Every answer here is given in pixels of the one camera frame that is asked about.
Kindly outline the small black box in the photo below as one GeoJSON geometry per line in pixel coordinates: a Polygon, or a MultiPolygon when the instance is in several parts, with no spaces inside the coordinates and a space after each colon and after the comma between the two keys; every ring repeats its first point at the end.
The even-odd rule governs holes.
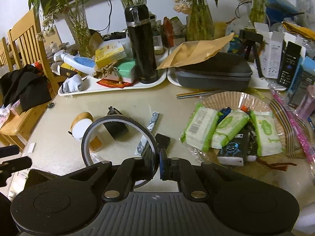
{"type": "Polygon", "coordinates": [[[157,133],[155,139],[159,149],[166,150],[168,148],[170,144],[170,137],[157,133]]]}

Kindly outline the white lid orange jar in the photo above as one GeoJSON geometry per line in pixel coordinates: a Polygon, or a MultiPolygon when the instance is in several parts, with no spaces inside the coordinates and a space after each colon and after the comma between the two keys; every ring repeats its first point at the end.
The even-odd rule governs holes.
{"type": "MultiPolygon", "coordinates": [[[[89,118],[81,119],[74,123],[74,125],[71,128],[72,136],[77,139],[79,142],[82,141],[84,137],[85,131],[88,129],[88,127],[92,124],[92,120],[89,118]]],[[[89,143],[89,150],[90,152],[97,151],[102,145],[101,140],[99,140],[96,133],[92,133],[91,140],[89,143]]]]}

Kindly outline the yellow pig earphone case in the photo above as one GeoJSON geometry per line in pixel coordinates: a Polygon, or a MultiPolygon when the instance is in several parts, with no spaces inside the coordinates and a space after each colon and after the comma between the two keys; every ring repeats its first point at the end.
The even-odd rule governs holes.
{"type": "Polygon", "coordinates": [[[92,114],[90,114],[89,112],[82,112],[82,113],[78,114],[75,117],[75,119],[72,121],[71,126],[70,126],[70,131],[73,130],[73,127],[77,122],[79,122],[80,120],[83,120],[83,119],[90,119],[92,122],[94,121],[92,114]]]}

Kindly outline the white paper slip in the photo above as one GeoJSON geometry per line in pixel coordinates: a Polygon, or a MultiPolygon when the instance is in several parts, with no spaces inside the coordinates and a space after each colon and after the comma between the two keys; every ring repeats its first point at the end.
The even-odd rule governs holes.
{"type": "Polygon", "coordinates": [[[25,155],[29,156],[32,155],[34,152],[34,148],[35,148],[35,144],[36,143],[31,143],[27,149],[27,151],[25,152],[25,155]]]}

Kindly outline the green wet wipes pack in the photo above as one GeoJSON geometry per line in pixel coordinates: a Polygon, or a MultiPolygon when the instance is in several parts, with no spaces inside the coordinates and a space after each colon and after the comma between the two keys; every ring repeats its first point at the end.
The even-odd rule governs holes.
{"type": "Polygon", "coordinates": [[[182,133],[181,142],[186,142],[189,146],[207,152],[210,148],[218,119],[219,114],[217,110],[207,108],[202,103],[197,103],[182,133]]]}

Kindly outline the black round button disc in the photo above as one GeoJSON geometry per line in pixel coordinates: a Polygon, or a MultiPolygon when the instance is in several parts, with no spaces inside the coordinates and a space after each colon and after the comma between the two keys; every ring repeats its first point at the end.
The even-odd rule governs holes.
{"type": "Polygon", "coordinates": [[[47,108],[48,109],[51,109],[51,108],[53,108],[55,106],[55,103],[54,102],[51,102],[51,103],[49,103],[48,105],[47,105],[47,108]]]}

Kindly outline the black cloth on chair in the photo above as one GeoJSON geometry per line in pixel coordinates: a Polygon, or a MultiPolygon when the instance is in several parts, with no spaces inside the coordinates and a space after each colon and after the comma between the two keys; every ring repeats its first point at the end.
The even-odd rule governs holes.
{"type": "Polygon", "coordinates": [[[46,76],[33,65],[4,74],[1,77],[1,94],[3,105],[20,101],[23,112],[52,100],[46,76]]]}

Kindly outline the red packet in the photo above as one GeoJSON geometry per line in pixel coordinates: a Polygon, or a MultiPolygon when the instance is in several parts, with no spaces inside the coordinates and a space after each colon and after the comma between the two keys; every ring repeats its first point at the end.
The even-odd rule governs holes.
{"type": "Polygon", "coordinates": [[[108,87],[108,88],[120,88],[123,89],[125,87],[132,86],[133,83],[127,83],[127,82],[118,82],[114,80],[108,80],[108,79],[101,79],[97,82],[98,85],[108,87]]]}

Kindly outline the green mint box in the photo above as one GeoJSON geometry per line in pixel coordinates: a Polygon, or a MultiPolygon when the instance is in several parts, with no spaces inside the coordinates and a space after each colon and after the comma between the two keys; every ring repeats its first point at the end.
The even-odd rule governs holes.
{"type": "Polygon", "coordinates": [[[137,78],[136,63],[134,60],[122,62],[116,69],[123,82],[133,83],[137,78]]]}

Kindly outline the white serving tray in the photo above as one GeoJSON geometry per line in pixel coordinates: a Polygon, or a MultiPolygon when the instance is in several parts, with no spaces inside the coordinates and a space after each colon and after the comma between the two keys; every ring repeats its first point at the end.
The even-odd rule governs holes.
{"type": "Polygon", "coordinates": [[[119,41],[110,42],[97,49],[93,59],[73,56],[60,50],[54,55],[54,60],[63,62],[57,67],[58,73],[61,73],[65,66],[73,74],[59,88],[60,96],[149,89],[161,84],[167,76],[165,71],[161,71],[153,83],[141,83],[138,80],[135,61],[127,58],[119,41]]]}

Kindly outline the black zip hard case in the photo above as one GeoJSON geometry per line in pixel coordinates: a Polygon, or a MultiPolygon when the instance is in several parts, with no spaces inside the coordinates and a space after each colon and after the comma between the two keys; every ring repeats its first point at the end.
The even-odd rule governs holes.
{"type": "Polygon", "coordinates": [[[238,54],[218,52],[203,62],[175,69],[181,86],[191,89],[244,91],[253,74],[238,54]]]}

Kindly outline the light blue sock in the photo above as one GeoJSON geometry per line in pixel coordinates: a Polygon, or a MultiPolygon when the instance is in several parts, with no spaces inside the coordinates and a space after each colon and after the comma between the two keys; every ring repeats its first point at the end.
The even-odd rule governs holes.
{"type": "Polygon", "coordinates": [[[75,74],[71,78],[67,78],[61,86],[61,91],[63,93],[73,93],[80,92],[83,89],[82,77],[75,74]]]}

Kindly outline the brown padded envelope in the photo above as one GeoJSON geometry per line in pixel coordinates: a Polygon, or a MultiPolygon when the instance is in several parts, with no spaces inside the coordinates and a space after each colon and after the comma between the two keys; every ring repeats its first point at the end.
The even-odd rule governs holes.
{"type": "Polygon", "coordinates": [[[158,70],[204,62],[215,56],[234,37],[232,32],[212,41],[186,41],[176,47],[158,66],[158,70]]]}

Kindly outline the black yellow box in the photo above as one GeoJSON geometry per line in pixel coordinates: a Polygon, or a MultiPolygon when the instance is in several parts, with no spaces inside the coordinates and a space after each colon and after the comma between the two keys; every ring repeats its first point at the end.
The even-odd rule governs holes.
{"type": "Polygon", "coordinates": [[[58,76],[65,76],[71,78],[76,74],[80,74],[75,68],[71,67],[69,64],[62,61],[58,61],[51,64],[51,70],[58,76]]]}

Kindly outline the white blue lotion bottle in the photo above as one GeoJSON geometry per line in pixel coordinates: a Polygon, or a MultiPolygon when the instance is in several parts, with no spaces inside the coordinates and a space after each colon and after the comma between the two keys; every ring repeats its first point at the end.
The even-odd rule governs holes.
{"type": "Polygon", "coordinates": [[[54,54],[53,59],[55,62],[63,61],[76,70],[87,75],[93,75],[95,72],[96,63],[90,58],[73,56],[69,53],[66,53],[64,50],[60,50],[54,54]]]}

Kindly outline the yellow cardboard box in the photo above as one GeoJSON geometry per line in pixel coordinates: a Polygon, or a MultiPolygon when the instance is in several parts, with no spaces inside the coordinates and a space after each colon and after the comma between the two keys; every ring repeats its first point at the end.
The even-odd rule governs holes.
{"type": "Polygon", "coordinates": [[[103,68],[126,57],[121,41],[111,40],[104,42],[101,47],[96,49],[94,60],[98,68],[103,68]]]}

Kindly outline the wooden chair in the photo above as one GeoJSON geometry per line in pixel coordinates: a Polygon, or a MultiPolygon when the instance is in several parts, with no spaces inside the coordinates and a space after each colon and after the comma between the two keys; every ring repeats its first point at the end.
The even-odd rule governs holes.
{"type": "MultiPolygon", "coordinates": [[[[41,32],[40,20],[35,14],[35,9],[32,8],[8,31],[7,35],[17,67],[21,69],[27,64],[40,62],[49,82],[51,97],[54,98],[58,94],[58,83],[64,80],[64,77],[55,76],[51,71],[44,43],[36,39],[36,34],[39,32],[41,32]]],[[[21,135],[26,141],[29,140],[32,130],[46,108],[45,103],[18,116],[11,115],[1,128],[1,135],[10,144],[17,145],[20,151],[23,151],[25,145],[18,136],[21,135]]]]}

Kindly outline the black thermos bottle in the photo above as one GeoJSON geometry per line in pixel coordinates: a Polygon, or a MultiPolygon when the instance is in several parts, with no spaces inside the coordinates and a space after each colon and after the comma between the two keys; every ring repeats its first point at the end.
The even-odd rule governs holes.
{"type": "Polygon", "coordinates": [[[138,79],[143,84],[154,83],[158,72],[148,8],[144,4],[127,6],[124,15],[138,79]]]}

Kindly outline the glass vase with stems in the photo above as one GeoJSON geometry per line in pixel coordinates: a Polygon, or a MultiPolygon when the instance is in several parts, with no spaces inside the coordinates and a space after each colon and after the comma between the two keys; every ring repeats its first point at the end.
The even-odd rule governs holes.
{"type": "Polygon", "coordinates": [[[84,5],[78,5],[72,8],[65,7],[63,14],[73,39],[79,46],[78,50],[80,56],[91,58],[88,49],[91,34],[86,19],[84,5]]]}

